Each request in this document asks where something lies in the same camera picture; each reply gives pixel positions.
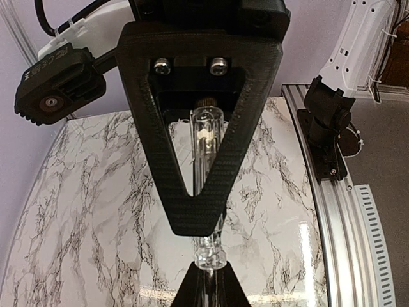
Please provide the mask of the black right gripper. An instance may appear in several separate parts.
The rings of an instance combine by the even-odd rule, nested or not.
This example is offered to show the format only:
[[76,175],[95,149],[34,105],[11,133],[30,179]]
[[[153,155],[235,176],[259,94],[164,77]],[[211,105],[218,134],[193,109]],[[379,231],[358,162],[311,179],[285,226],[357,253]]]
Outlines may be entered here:
[[182,29],[217,29],[234,35],[273,38],[289,28],[291,12],[284,1],[129,1],[136,21],[161,22]]

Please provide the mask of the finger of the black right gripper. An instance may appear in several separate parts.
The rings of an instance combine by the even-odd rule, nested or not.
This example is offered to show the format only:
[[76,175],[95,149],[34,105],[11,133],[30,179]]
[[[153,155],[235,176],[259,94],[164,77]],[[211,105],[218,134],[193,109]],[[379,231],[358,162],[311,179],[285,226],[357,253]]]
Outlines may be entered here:
[[[235,178],[282,58],[273,38],[184,31],[131,22],[116,61],[137,132],[172,231],[207,237]],[[194,195],[185,187],[168,125],[190,119]]]

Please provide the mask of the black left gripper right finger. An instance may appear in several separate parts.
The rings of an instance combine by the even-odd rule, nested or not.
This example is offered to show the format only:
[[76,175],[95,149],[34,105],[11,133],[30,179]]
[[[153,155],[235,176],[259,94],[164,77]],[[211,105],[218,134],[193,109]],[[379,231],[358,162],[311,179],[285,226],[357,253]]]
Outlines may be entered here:
[[217,271],[217,297],[219,306],[245,307],[249,301],[230,262]]

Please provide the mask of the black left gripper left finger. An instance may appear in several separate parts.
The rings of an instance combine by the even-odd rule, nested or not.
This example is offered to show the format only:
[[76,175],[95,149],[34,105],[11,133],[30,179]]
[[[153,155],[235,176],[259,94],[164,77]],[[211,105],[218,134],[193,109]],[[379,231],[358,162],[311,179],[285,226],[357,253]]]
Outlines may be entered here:
[[176,293],[171,307],[202,306],[204,271],[192,262]]

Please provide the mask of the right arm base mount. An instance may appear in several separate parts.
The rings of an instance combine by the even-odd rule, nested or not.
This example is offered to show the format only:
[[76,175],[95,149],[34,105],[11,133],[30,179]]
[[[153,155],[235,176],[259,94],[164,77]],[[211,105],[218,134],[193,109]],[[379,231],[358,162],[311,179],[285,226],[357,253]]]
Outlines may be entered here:
[[317,180],[341,181],[346,178],[348,172],[335,132],[323,126],[306,109],[297,110],[297,119],[307,142]]

